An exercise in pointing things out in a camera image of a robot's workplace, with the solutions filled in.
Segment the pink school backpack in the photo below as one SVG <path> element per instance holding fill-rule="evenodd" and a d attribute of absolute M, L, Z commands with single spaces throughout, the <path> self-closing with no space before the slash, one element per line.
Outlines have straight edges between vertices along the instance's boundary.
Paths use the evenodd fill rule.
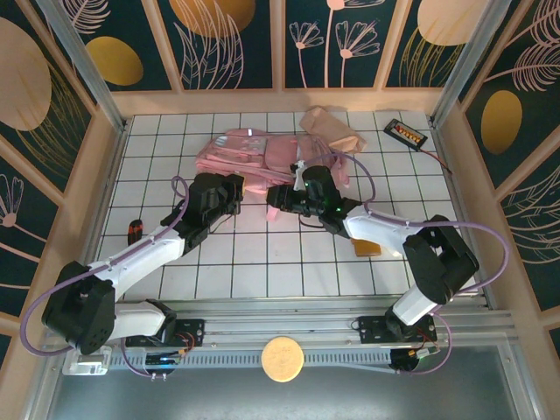
<path fill-rule="evenodd" d="M 273 186 L 293 186 L 290 165 L 298 160 L 305 161 L 306 169 L 326 166 L 337 189 L 349 183 L 346 159 L 313 135 L 274 135 L 259 129 L 232 129 L 210 140 L 197 155 L 195 164 L 198 174 L 243 176 L 243 191 L 267 196 Z M 282 211 L 268 206 L 267 219 L 273 221 Z"/>

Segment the tan paper bag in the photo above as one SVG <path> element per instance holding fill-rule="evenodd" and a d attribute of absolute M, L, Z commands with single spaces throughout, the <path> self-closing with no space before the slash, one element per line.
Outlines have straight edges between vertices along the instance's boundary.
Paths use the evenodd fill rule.
<path fill-rule="evenodd" d="M 321 107 L 305 112 L 299 126 L 306 133 L 320 137 L 335 151 L 356 154 L 367 145 L 366 140 L 355 130 Z"/>

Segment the brown leather wallet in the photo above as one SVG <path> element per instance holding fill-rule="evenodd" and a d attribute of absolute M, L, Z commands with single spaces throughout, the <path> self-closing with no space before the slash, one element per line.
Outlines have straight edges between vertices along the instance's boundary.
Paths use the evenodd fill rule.
<path fill-rule="evenodd" d="M 376 257 L 382 254 L 382 247 L 377 243 L 355 239 L 352 239 L 351 242 L 358 257 Z"/>

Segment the grey metal panel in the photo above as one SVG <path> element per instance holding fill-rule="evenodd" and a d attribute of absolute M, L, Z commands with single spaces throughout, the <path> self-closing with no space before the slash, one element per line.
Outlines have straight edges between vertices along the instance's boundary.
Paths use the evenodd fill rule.
<path fill-rule="evenodd" d="M 543 420 L 512 353 L 459 346 L 427 375 L 305 367 L 290 382 L 257 367 L 180 369 L 151 381 L 50 366 L 25 420 Z"/>

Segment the clear acrylic block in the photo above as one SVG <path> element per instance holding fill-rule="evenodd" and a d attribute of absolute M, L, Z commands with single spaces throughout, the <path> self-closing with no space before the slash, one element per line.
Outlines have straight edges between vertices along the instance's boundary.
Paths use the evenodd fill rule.
<path fill-rule="evenodd" d="M 102 346 L 91 354 L 84 355 L 78 350 L 66 353 L 62 367 L 63 375 L 97 376 L 109 371 L 112 348 Z"/>

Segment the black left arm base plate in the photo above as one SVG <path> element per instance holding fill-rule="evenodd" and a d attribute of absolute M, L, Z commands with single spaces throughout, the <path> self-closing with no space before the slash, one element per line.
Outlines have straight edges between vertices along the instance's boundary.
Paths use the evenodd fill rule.
<path fill-rule="evenodd" d="M 158 336 L 132 336 L 125 339 L 126 347 L 201 347 L 205 336 L 204 319 L 177 319 Z"/>

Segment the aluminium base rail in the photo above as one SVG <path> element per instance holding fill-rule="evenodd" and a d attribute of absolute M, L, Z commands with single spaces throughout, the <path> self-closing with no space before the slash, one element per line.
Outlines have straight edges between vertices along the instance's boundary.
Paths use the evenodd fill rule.
<path fill-rule="evenodd" d="M 180 319 L 204 319 L 204 350 L 256 350 L 276 336 L 288 336 L 307 350 L 356 347 L 354 322 L 382 315 L 395 296 L 279 297 L 166 301 Z M 458 297 L 438 311 L 451 328 L 455 346 L 517 343 L 509 311 L 491 311 L 483 297 Z"/>

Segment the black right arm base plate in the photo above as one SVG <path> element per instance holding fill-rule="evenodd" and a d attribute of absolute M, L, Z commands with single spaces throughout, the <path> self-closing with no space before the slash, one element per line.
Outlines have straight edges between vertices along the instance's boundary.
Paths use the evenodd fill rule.
<path fill-rule="evenodd" d="M 362 344 L 422 343 L 437 341 L 434 319 L 425 315 L 413 325 L 405 325 L 398 318 L 361 316 L 357 318 L 357 331 Z"/>

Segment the aluminium frame post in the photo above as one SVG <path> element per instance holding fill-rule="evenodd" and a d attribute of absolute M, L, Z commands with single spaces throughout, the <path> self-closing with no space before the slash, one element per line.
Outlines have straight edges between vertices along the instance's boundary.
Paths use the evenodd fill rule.
<path fill-rule="evenodd" d="M 441 128 L 450 114 L 459 94 L 464 88 L 484 51 L 491 43 L 495 32 L 508 12 L 512 0 L 489 0 L 481 17 L 474 28 L 473 34 L 465 44 L 458 61 L 451 71 L 450 77 L 430 116 L 430 126 Z"/>
<path fill-rule="evenodd" d="M 118 110 L 107 84 L 97 70 L 78 32 L 72 26 L 63 6 L 59 0 L 36 0 L 36 3 L 73 60 L 105 116 L 115 131 L 122 134 L 125 129 L 125 119 Z"/>

